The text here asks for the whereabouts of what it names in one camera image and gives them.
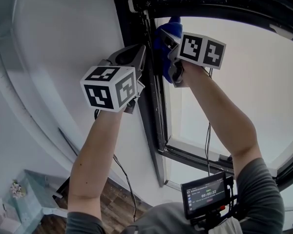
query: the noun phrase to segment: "window frame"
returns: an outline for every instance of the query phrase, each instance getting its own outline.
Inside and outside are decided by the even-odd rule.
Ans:
[[[165,158],[170,158],[194,168],[207,171],[206,158],[193,155],[169,145],[171,129],[167,122],[167,105],[162,68],[152,49],[152,35],[156,30],[157,18],[171,16],[211,17],[234,20],[274,31],[277,25],[293,35],[293,0],[114,0],[123,35],[124,45],[143,43],[147,46],[147,57],[142,75],[146,86],[140,99],[139,109],[155,172],[160,186],[167,183]],[[210,161],[210,172],[225,171],[233,175],[230,158],[219,155],[217,161]],[[293,155],[273,175],[280,191],[293,184]]]

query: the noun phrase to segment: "black cable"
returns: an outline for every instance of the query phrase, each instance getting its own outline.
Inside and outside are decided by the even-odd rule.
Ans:
[[[231,197],[233,199],[233,185],[230,187],[231,189]],[[233,205],[234,205],[234,199],[231,201],[231,210],[233,209]]]
[[[204,67],[202,67],[202,68],[209,75],[209,77],[211,78],[211,76],[213,74],[213,69],[210,68],[209,69],[209,72],[207,72]],[[205,140],[205,155],[206,155],[206,160],[207,160],[207,171],[208,171],[209,176],[210,176],[210,170],[209,170],[209,143],[210,143],[210,135],[211,135],[211,125],[209,123],[209,127],[208,127],[207,133],[206,133],[206,140]]]
[[[228,212],[230,212],[231,211],[231,197],[230,197],[230,201],[229,201],[229,211]]]
[[[96,120],[97,117],[99,116],[99,113],[100,113],[100,110],[99,109],[96,109],[94,111],[94,119]],[[116,155],[114,154],[113,155],[113,159],[115,160],[116,164],[119,165],[119,167],[122,169],[123,173],[125,174],[126,176],[126,179],[127,179],[127,183],[128,183],[128,186],[130,188],[130,194],[131,194],[131,199],[133,201],[133,205],[134,205],[134,208],[135,208],[135,211],[134,211],[134,214],[133,214],[133,221],[135,222],[136,221],[136,213],[137,213],[137,203],[136,203],[136,198],[135,198],[135,195],[132,191],[132,188],[131,188],[131,184],[130,184],[130,181],[129,181],[129,178],[128,178],[128,175],[127,173],[125,172],[125,170],[123,169],[122,165],[120,164],[119,160],[117,159]]]

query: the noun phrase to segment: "person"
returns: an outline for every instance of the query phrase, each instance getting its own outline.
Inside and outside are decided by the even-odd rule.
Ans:
[[[182,61],[183,80],[192,90],[220,141],[232,155],[240,209],[209,233],[282,233],[284,205],[262,156],[251,120],[202,67]],[[100,194],[106,183],[123,112],[101,111],[77,157],[70,177],[67,234],[104,234]],[[182,203],[151,208],[124,234],[197,234],[185,219]]]

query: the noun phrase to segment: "black and white marker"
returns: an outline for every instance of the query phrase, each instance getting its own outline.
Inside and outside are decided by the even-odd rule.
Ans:
[[[134,67],[93,66],[81,80],[90,107],[118,112],[137,95]]]
[[[183,32],[177,58],[220,69],[226,45],[207,36]]]

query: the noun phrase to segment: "gray shirt sleeve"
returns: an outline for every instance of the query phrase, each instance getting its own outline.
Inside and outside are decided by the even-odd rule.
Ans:
[[[101,220],[86,213],[68,213],[66,234],[105,234]]]
[[[237,180],[238,202],[245,210],[240,221],[243,234],[282,233],[284,205],[264,160],[257,158],[247,164]]]
[[[284,205],[276,183],[262,158],[247,164],[237,178],[240,221],[243,234],[282,233]],[[198,234],[184,216],[182,203],[168,203],[153,207],[139,220],[127,227],[123,234]],[[105,234],[102,222],[84,213],[67,215],[66,234]]]

